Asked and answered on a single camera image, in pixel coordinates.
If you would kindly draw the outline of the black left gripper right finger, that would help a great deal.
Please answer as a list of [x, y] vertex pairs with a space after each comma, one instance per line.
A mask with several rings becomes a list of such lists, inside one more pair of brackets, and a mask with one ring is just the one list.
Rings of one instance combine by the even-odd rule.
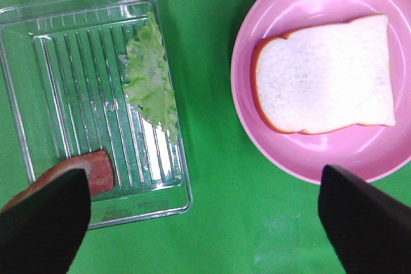
[[318, 214], [346, 273], [410, 273], [410, 207], [326, 165]]

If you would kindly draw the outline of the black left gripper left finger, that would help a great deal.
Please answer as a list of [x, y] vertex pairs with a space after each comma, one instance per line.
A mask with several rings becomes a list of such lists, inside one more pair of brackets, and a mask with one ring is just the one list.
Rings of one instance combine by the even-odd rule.
[[1, 213], [1, 273], [67, 273], [90, 219], [85, 171], [72, 169]]

